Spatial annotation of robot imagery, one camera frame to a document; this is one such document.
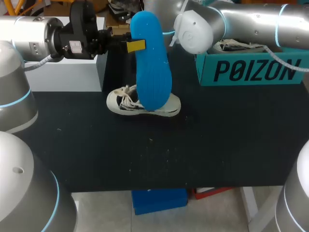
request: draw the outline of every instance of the floor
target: floor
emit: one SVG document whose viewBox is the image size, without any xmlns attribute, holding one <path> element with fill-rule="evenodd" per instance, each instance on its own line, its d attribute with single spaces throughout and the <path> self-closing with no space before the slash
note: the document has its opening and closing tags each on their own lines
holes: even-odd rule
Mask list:
<svg viewBox="0 0 309 232">
<path fill-rule="evenodd" d="M 258 207 L 270 187 L 254 188 Z M 136 216 L 130 191 L 73 193 L 78 201 L 76 232 L 247 232 L 247 218 L 238 188 L 186 207 Z M 274 222 L 264 232 L 277 232 Z"/>
</svg>

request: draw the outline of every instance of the yellow tag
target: yellow tag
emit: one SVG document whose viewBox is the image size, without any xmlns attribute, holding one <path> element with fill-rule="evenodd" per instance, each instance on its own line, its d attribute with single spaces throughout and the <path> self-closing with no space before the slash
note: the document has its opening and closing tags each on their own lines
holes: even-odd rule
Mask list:
<svg viewBox="0 0 309 232">
<path fill-rule="evenodd" d="M 146 43 L 145 40 L 138 40 L 138 41 L 133 41 L 133 42 L 127 42 L 127 52 L 135 52 L 135 51 L 140 51 L 140 50 L 145 50 L 146 49 Z"/>
</svg>

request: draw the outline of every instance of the white sneaker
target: white sneaker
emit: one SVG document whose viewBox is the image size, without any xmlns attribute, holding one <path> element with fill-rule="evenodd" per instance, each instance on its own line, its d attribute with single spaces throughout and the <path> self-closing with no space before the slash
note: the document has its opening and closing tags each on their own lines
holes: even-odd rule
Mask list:
<svg viewBox="0 0 309 232">
<path fill-rule="evenodd" d="M 164 117 L 173 117 L 180 112 L 180 99 L 174 94 L 170 94 L 168 102 L 156 111 L 144 109 L 138 99 L 136 85 L 125 86 L 109 93 L 106 99 L 107 107 L 110 111 L 119 115 L 139 115 L 151 114 Z"/>
</svg>

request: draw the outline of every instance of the sneaker sole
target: sneaker sole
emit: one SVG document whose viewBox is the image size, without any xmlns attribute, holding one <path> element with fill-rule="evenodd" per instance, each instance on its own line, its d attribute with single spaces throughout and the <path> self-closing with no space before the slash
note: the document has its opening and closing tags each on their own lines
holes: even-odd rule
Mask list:
<svg viewBox="0 0 309 232">
<path fill-rule="evenodd" d="M 179 114 L 180 110 L 181 110 L 181 105 L 179 107 L 179 109 L 177 109 L 174 112 L 170 112 L 170 113 L 165 113 L 165 112 L 156 112 L 156 111 L 146 111 L 146 110 L 135 110 L 135 111 L 130 111 L 130 110 L 121 110 L 121 109 L 114 109 L 109 107 L 108 104 L 107 108 L 112 111 L 115 114 L 118 115 L 125 115 L 125 116 L 134 116 L 134 115 L 142 115 L 142 114 L 148 114 L 148 115 L 158 115 L 158 116 L 162 116 L 162 117 L 173 117 L 176 116 L 177 114 Z"/>
</svg>

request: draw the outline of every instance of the shoelace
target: shoelace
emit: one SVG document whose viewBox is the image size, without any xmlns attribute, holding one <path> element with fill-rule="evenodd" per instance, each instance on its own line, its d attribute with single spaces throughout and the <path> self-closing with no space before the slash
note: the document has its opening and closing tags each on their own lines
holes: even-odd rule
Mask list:
<svg viewBox="0 0 309 232">
<path fill-rule="evenodd" d="M 115 90 L 115 94 L 119 97 L 122 97 L 121 99 L 121 103 L 119 106 L 124 106 L 124 107 L 128 107 L 128 108 L 133 108 L 135 106 L 138 106 L 140 108 L 144 108 L 142 106 L 142 104 L 140 103 L 140 100 L 138 100 L 137 102 L 133 102 L 133 100 L 131 99 L 129 92 L 130 91 L 135 91 L 136 90 L 136 85 L 130 87 L 130 86 L 125 86 L 125 87 L 121 87 L 121 89 Z"/>
</svg>

